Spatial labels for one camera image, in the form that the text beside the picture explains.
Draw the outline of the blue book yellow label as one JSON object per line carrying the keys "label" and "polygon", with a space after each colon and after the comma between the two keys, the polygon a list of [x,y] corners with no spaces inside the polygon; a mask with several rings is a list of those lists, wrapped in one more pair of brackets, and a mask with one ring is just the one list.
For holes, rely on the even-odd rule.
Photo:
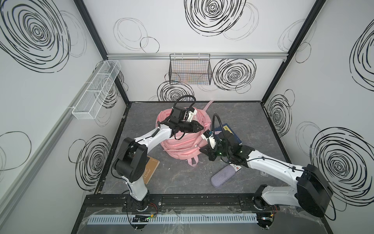
{"label": "blue book yellow label", "polygon": [[[232,128],[227,123],[223,124],[223,128],[225,130],[225,133],[231,145],[234,145],[234,144],[242,145],[242,141],[239,139],[239,137],[235,134],[235,132],[232,130]],[[222,133],[222,127],[220,126],[216,127],[214,132],[215,132],[216,138],[220,139],[221,145],[224,145],[227,143],[227,141],[225,140],[224,134]]]}

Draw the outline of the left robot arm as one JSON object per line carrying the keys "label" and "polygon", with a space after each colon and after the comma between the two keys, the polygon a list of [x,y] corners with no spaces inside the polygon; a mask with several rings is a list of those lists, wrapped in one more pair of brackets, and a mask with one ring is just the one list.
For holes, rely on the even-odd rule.
{"label": "left robot arm", "polygon": [[209,130],[211,119],[205,109],[177,108],[164,110],[156,119],[155,129],[135,139],[126,138],[113,167],[125,180],[130,197],[127,206],[144,211],[149,191],[144,182],[148,153],[161,145],[169,156],[196,166],[200,149],[206,145],[202,135]]}

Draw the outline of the pink student backpack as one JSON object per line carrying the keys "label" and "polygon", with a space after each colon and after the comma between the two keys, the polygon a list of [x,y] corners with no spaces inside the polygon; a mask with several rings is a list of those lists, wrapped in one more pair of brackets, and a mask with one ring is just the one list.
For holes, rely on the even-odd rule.
{"label": "pink student backpack", "polygon": [[199,162],[198,156],[201,154],[200,149],[207,145],[207,141],[202,135],[205,131],[210,130],[211,127],[212,121],[206,111],[212,103],[213,101],[211,100],[204,109],[198,109],[197,114],[192,118],[203,126],[201,131],[185,135],[182,132],[178,132],[176,137],[161,142],[161,146],[169,156],[179,160],[186,160],[192,167],[197,165]]}

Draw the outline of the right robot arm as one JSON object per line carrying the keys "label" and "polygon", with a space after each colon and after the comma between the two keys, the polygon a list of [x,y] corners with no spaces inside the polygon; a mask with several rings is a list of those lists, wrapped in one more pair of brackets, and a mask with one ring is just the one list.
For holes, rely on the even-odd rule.
{"label": "right robot arm", "polygon": [[286,183],[285,187],[261,185],[252,197],[256,209],[284,205],[300,207],[316,217],[325,215],[334,191],[317,167],[311,164],[299,166],[267,156],[239,144],[236,137],[226,130],[219,133],[207,130],[201,138],[206,145],[200,152],[210,161],[223,156],[231,164],[267,173]]}

